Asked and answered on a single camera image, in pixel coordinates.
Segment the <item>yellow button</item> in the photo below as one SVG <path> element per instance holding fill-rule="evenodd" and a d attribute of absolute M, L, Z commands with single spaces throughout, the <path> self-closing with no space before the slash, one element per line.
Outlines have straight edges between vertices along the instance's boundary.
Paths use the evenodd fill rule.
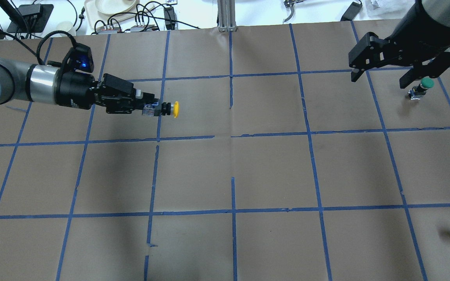
<path fill-rule="evenodd" d="M 175 105 L 173 106 L 173 117 L 178 118 L 178 112 L 180 111 L 180 104 L 178 101 L 175 101 Z"/>

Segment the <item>power adapter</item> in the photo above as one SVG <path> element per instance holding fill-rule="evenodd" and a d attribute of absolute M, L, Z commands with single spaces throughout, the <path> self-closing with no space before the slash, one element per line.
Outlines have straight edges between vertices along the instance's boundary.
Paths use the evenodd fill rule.
<path fill-rule="evenodd" d="M 166 29 L 167 30 L 175 30 L 176 23 L 174 20 L 177 18 L 175 15 L 175 8 L 173 6 L 164 7 L 164 18 L 170 19 L 171 21 L 166 20 Z"/>

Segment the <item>white cup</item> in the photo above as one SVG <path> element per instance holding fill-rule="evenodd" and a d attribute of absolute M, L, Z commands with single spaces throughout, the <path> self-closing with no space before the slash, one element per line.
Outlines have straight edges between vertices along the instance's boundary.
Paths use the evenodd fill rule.
<path fill-rule="evenodd" d="M 72 36 L 76 36 L 74 25 L 70 21 L 63 21 L 63 22 L 57 24 L 57 30 L 62 30 L 62 31 L 68 32 Z M 59 35 L 61 37 L 67 36 L 65 34 L 57 34 L 57 35 Z"/>

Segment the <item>green button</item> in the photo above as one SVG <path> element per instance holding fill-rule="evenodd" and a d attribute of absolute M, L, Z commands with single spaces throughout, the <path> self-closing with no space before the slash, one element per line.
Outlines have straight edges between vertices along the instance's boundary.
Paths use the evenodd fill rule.
<path fill-rule="evenodd" d="M 425 89 L 433 88 L 435 85 L 434 81 L 428 77 L 421 79 L 421 86 Z"/>

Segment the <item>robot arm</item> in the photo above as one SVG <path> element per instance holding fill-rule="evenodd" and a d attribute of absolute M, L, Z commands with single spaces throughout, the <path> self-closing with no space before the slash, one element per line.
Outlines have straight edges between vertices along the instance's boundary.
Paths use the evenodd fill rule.
<path fill-rule="evenodd" d="M 368 69 L 389 64 L 412 66 L 400 78 L 402 89 L 423 77 L 437 78 L 449 68 L 450 0 L 416 0 L 389 37 L 368 32 L 348 53 L 352 82 Z"/>
<path fill-rule="evenodd" d="M 142 110 L 148 116 L 178 116 L 178 102 L 160 103 L 154 94 L 107 73 L 97 81 L 89 74 L 93 68 L 91 49 L 80 43 L 61 63 L 48 62 L 46 66 L 0 57 L 0 105 L 16 99 L 85 110 L 96 104 L 109 114 Z"/>

